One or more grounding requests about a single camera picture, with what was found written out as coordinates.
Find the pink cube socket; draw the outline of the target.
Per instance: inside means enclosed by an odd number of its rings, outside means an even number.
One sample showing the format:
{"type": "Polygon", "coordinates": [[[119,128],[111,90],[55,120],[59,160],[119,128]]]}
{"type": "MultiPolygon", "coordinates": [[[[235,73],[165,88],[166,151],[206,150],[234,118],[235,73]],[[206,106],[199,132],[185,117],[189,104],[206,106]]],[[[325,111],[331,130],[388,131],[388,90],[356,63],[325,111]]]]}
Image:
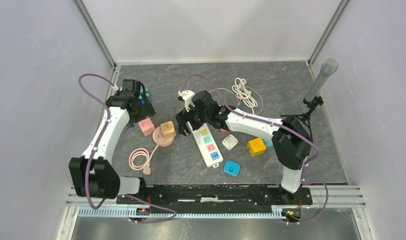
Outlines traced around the pink cube socket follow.
{"type": "Polygon", "coordinates": [[[151,135],[155,130],[155,126],[149,117],[139,121],[138,125],[145,137],[151,135]]]}

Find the white plug adapter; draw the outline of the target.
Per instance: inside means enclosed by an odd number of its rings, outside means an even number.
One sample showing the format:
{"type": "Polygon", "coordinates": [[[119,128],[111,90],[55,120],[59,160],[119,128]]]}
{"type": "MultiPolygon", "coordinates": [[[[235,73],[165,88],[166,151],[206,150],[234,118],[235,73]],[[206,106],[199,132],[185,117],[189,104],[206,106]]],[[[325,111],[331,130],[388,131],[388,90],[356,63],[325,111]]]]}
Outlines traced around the white plug adapter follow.
{"type": "Polygon", "coordinates": [[[226,137],[222,140],[222,145],[223,145],[224,148],[226,148],[227,150],[233,149],[237,144],[238,144],[238,139],[237,139],[235,136],[233,136],[232,134],[226,136],[226,137]]]}

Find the orange cube socket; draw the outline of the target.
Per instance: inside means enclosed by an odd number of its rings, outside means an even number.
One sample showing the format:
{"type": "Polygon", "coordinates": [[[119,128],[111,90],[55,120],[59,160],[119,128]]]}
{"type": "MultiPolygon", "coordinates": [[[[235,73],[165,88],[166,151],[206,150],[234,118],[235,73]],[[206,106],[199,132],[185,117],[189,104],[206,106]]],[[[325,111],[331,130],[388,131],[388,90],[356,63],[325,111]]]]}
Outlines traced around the orange cube socket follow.
{"type": "Polygon", "coordinates": [[[173,121],[164,122],[160,125],[161,133],[165,139],[176,137],[173,121]]]}

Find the white long power strip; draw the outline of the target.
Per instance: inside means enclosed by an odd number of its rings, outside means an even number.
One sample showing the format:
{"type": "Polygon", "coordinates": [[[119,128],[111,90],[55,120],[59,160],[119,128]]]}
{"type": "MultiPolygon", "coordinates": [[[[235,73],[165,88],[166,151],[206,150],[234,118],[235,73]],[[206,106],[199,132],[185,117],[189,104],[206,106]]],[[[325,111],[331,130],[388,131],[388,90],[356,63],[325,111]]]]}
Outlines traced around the white long power strip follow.
{"type": "Polygon", "coordinates": [[[223,157],[207,124],[203,124],[198,130],[193,130],[189,122],[186,124],[191,131],[191,135],[194,137],[206,167],[217,168],[223,161],[223,157]]]}

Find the pink round socket base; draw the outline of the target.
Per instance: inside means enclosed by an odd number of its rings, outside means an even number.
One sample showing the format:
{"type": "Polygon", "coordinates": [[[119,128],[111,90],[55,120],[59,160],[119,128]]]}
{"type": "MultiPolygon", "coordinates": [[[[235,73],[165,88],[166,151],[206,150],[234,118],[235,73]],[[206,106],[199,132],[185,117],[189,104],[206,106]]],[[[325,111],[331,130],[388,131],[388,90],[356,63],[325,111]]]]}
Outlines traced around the pink round socket base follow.
{"type": "Polygon", "coordinates": [[[174,142],[174,139],[175,139],[175,137],[165,138],[162,134],[162,130],[161,130],[160,126],[154,130],[154,132],[152,134],[152,138],[153,138],[153,141],[157,145],[159,145],[159,147],[163,147],[163,148],[170,146],[174,142]]]}

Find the blue plug adapter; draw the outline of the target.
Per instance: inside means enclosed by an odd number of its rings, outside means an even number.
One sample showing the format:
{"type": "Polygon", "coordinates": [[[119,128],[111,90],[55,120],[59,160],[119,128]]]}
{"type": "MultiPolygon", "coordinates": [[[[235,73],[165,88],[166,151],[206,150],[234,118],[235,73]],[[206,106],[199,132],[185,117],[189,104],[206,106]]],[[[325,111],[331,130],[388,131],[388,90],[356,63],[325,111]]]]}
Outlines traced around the blue plug adapter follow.
{"type": "Polygon", "coordinates": [[[224,165],[223,171],[230,176],[237,177],[240,169],[241,166],[238,163],[228,160],[224,165]]]}

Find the yellow cube socket adapter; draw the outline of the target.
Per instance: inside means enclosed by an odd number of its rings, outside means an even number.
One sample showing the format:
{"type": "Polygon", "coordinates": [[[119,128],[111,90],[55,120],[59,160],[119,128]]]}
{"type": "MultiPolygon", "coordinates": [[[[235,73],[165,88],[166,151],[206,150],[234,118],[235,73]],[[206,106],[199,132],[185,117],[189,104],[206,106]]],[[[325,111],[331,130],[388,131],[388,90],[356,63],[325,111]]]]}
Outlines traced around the yellow cube socket adapter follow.
{"type": "Polygon", "coordinates": [[[251,157],[256,157],[266,151],[266,146],[261,138],[255,138],[247,143],[247,150],[251,157]]]}

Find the teal power strip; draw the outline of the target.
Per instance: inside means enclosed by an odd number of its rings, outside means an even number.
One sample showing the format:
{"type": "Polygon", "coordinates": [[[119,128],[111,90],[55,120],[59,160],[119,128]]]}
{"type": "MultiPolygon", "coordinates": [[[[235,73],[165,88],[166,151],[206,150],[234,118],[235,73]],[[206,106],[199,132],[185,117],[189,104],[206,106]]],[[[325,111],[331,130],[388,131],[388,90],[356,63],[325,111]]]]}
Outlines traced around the teal power strip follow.
{"type": "Polygon", "coordinates": [[[262,139],[262,142],[265,145],[266,149],[270,149],[273,147],[273,144],[266,139],[262,139]]]}

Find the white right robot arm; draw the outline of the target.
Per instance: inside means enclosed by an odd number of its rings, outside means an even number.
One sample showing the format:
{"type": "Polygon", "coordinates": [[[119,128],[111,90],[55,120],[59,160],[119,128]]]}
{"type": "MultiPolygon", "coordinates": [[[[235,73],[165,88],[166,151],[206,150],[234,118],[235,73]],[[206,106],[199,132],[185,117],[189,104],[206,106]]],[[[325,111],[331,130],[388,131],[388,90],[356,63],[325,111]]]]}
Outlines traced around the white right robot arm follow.
{"type": "Polygon", "coordinates": [[[257,116],[231,105],[219,105],[205,90],[198,93],[179,91],[178,99],[184,102],[184,109],[175,116],[179,134],[195,136],[203,125],[211,125],[215,129],[245,133],[271,142],[283,165],[280,199],[292,204],[299,198],[303,165],[315,146],[295,116],[289,115],[285,119],[257,116]]]}

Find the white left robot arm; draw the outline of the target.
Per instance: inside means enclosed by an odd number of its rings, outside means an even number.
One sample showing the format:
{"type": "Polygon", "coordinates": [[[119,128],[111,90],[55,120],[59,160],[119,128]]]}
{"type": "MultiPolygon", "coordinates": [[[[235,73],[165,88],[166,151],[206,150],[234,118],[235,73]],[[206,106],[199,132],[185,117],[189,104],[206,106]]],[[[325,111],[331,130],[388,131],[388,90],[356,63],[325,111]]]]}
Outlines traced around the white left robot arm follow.
{"type": "Polygon", "coordinates": [[[90,145],[79,157],[71,158],[68,168],[79,197],[114,199],[130,197],[136,204],[147,200],[148,190],[141,177],[120,176],[112,167],[114,150],[122,131],[155,115],[145,94],[145,86],[134,79],[124,79],[120,89],[106,101],[93,96],[104,108],[104,116],[90,145]]]}

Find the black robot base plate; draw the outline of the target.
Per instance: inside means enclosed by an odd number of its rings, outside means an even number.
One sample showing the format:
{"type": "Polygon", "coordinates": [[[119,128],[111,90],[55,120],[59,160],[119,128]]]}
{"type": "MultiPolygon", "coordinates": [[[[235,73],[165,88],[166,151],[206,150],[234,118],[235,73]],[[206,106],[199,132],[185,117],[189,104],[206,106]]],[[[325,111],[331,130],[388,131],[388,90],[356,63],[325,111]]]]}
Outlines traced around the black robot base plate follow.
{"type": "Polygon", "coordinates": [[[147,185],[134,198],[119,195],[118,205],[140,205],[146,201],[152,214],[261,214],[272,206],[295,208],[313,203],[308,187],[288,193],[268,184],[147,185]]]}

